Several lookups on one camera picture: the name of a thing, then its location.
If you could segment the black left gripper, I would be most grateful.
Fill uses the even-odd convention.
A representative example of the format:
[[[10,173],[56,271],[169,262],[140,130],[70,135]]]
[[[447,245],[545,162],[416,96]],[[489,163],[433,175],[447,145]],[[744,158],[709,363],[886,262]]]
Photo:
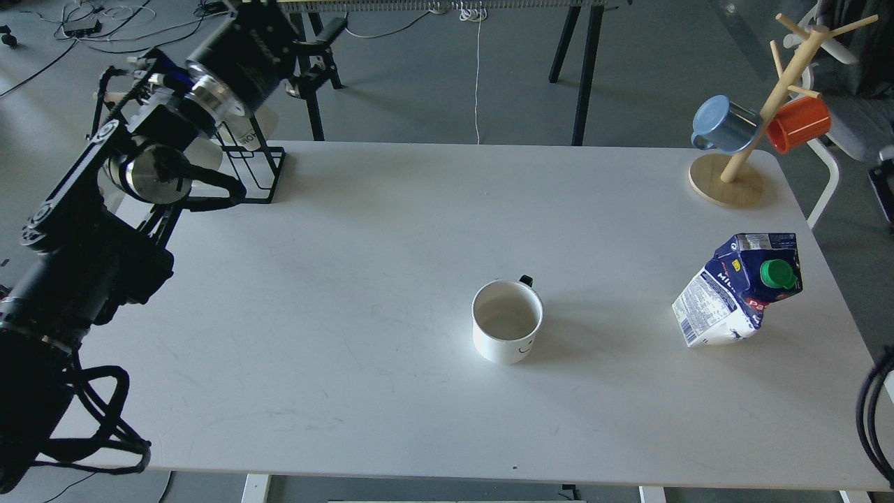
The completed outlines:
[[[277,2],[244,2],[189,55],[188,96],[221,119],[254,115],[281,84],[306,100],[327,82],[341,89],[332,43],[346,27],[335,18],[305,41]]]

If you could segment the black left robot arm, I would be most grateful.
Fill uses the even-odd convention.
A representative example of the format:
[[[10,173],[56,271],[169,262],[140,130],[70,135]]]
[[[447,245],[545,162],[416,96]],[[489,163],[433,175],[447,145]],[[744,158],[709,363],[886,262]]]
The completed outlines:
[[[317,89],[332,75],[344,18],[305,41],[275,1],[230,9],[184,66],[159,48],[136,58],[133,86],[23,226],[38,260],[2,300],[2,493],[34,466],[95,472],[82,461],[102,449],[137,455],[116,474],[146,469],[150,442],[122,419],[128,373],[84,368],[81,342],[172,277],[166,245],[182,211],[245,203],[239,179],[193,163],[188,147],[228,117],[256,125],[281,82]]]

